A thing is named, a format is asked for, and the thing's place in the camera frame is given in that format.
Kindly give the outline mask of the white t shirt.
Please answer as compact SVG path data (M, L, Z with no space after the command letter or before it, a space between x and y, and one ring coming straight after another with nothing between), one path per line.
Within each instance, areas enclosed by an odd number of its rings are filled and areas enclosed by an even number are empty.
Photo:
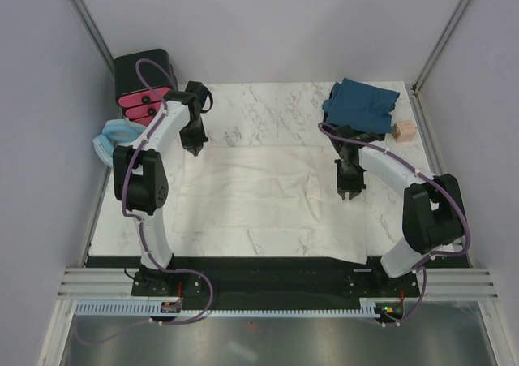
M330 147L209 148L185 160L171 230L183 235L245 236L257 252L363 264L367 259L363 200L336 188Z

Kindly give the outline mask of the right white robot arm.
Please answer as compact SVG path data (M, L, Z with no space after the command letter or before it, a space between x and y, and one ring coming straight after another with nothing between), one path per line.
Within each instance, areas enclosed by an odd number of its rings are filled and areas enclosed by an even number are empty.
M335 160L337 193L352 200L366 189L369 172L403 199L402 238L380 258L380 270L371 275L373 290L391 295L401 276L437 255L449 256L442 247L468 235L457 179L451 174L421 171L394 153L379 136L357 134L350 126L321 123L339 158Z

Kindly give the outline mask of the black pink drawer box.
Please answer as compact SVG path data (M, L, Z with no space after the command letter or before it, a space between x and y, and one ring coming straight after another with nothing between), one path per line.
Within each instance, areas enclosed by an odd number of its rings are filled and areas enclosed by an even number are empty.
M123 115L148 126L161 108L159 96L177 90L169 54L163 49L123 55L114 60L115 101Z

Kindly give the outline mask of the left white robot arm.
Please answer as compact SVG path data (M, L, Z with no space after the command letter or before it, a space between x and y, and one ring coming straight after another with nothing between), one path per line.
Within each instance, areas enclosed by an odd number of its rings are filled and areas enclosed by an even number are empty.
M121 202L122 215L135 222L141 265L155 270L149 284L159 295L171 295L178 286L178 276L170 266L174 254L165 235L163 207L169 183L163 156L175 140L193 156L199 155L208 142L202 120L206 103L212 105L213 97L200 82L188 82L183 91L171 90L144 132L114 149L114 194Z

